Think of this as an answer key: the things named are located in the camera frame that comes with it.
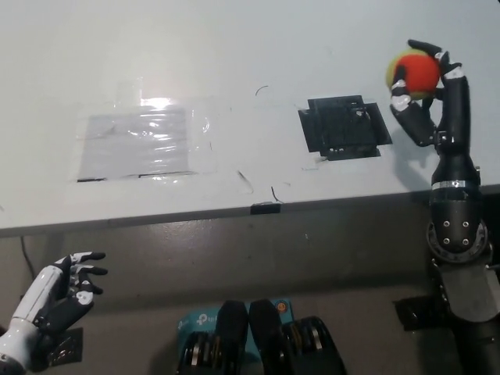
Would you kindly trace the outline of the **white and black left hand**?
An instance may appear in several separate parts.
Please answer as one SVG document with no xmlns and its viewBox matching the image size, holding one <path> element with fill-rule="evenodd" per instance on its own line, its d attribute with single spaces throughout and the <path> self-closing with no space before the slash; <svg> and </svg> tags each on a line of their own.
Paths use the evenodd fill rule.
<svg viewBox="0 0 500 375">
<path fill-rule="evenodd" d="M 103 293 L 91 277 L 104 276 L 108 270 L 90 262 L 104 258 L 103 252 L 79 252 L 43 268 L 21 298 L 10 327 L 57 335 L 73 326 L 93 308 L 95 296 Z"/>
</svg>

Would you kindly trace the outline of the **white and black right hand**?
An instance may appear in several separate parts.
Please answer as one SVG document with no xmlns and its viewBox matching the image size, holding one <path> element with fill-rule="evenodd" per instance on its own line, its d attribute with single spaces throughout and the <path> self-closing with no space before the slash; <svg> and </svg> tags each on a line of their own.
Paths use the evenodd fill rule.
<svg viewBox="0 0 500 375">
<path fill-rule="evenodd" d="M 419 147 L 442 145 L 453 152 L 470 147 L 470 86 L 460 62 L 452 61 L 449 51 L 424 41 L 408 40 L 408 46 L 432 58 L 439 67 L 443 86 L 434 92 L 442 101 L 441 121 L 436 125 L 428 112 L 431 102 L 418 103 L 408 89 L 407 71 L 398 66 L 390 86 L 390 110 L 395 119 Z"/>
</svg>

